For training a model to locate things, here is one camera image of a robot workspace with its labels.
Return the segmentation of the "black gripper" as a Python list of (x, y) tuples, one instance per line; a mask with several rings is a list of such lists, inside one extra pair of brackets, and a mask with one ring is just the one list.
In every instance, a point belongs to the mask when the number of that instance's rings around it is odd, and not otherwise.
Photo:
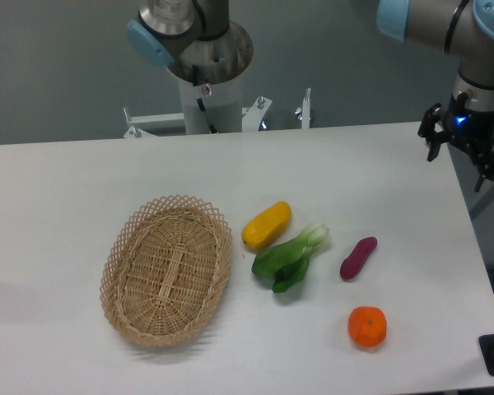
[[(443, 130), (437, 131), (442, 121)], [(476, 193), (486, 181), (494, 184), (494, 111), (467, 109), (465, 100), (457, 103), (452, 96), (446, 114), (440, 103), (424, 113), (417, 135), (426, 142), (427, 161), (433, 161), (447, 142), (465, 153), (473, 153), (471, 161), (479, 173)]]

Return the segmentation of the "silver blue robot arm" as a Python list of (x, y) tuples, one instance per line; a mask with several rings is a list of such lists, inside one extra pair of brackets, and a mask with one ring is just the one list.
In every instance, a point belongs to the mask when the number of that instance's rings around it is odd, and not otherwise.
[[(470, 158), (480, 182), (494, 183), (494, 1), (382, 1), (376, 24), (459, 59), (450, 102), (430, 107), (418, 134), (429, 160), (450, 144)], [(143, 1), (126, 32), (146, 61), (178, 81), (187, 133), (245, 130), (238, 80), (254, 46), (228, 2)]]

